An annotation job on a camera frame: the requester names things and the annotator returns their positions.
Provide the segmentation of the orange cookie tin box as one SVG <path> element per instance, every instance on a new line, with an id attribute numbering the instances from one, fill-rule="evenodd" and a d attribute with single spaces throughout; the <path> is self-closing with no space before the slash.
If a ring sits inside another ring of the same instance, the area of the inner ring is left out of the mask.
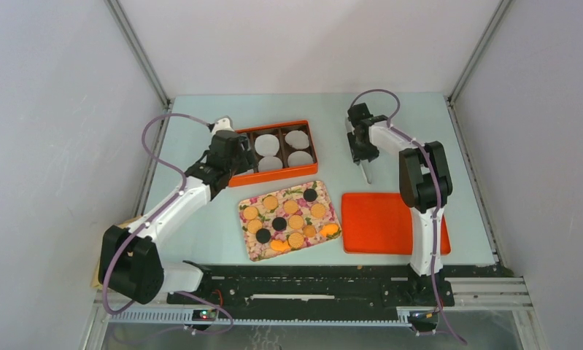
<path id="1" fill-rule="evenodd" d="M 310 140 L 310 146 L 307 149 L 297 150 L 293 149 L 285 142 L 285 136 L 290 131 L 300 130 L 307 133 Z M 238 133 L 246 133 L 249 137 L 250 144 L 252 146 L 253 151 L 255 152 L 255 157 L 257 160 L 257 166 L 253 170 L 249 170 L 243 174 L 237 174 L 233 176 L 229 182 L 230 187 L 238 187 L 244 186 L 249 184 L 257 184 L 262 182 L 271 182 L 277 181 L 282 179 L 288 179 L 297 176 L 307 176 L 316 174 L 318 170 L 317 165 L 317 156 L 314 149 L 312 136 L 309 128 L 309 122 L 306 120 L 297 120 L 293 122 L 283 122 L 273 125 L 263 125 L 260 127 L 255 128 L 246 128 L 240 129 L 237 131 Z M 261 157 L 256 151 L 254 146 L 254 141 L 257 136 L 263 134 L 273 134 L 278 137 L 280 148 L 278 153 L 275 157 L 278 157 L 283 162 L 283 169 L 278 171 L 267 171 L 267 172 L 259 172 L 258 171 L 258 162 Z M 305 151 L 312 155 L 314 159 L 314 164 L 307 165 L 307 166 L 298 166 L 290 168 L 287 164 L 288 156 L 295 151 Z"/>

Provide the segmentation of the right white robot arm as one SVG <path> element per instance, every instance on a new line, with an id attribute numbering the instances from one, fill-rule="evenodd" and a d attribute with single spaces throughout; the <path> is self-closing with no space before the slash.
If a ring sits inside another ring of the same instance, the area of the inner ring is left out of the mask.
<path id="1" fill-rule="evenodd" d="M 412 216 L 411 269 L 417 277 L 406 285 L 408 299 L 424 305 L 436 294 L 433 282 L 424 277 L 436 275 L 442 268 L 441 224 L 444 207 L 453 186 L 444 146 L 438 142 L 422 143 L 397 129 L 388 117 L 374 116 L 365 103 L 347 111 L 347 140 L 353 163 L 360 166 L 367 182 L 367 165 L 381 151 L 398 157 L 399 193 Z"/>

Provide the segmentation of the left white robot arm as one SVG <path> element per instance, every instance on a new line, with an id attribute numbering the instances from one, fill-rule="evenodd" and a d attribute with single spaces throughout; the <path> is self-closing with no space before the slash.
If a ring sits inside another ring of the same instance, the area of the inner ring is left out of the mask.
<path id="1" fill-rule="evenodd" d="M 130 303 L 147 304 L 161 292 L 184 292 L 194 303 L 207 302 L 212 283 L 204 279 L 204 270 L 193 262 L 163 262 L 159 250 L 234 175 L 254 166 L 247 134 L 213 133 L 209 148 L 181 173 L 180 183 L 165 199 L 128 226 L 113 225 L 104 233 L 99 266 L 103 299 L 112 290 Z"/>

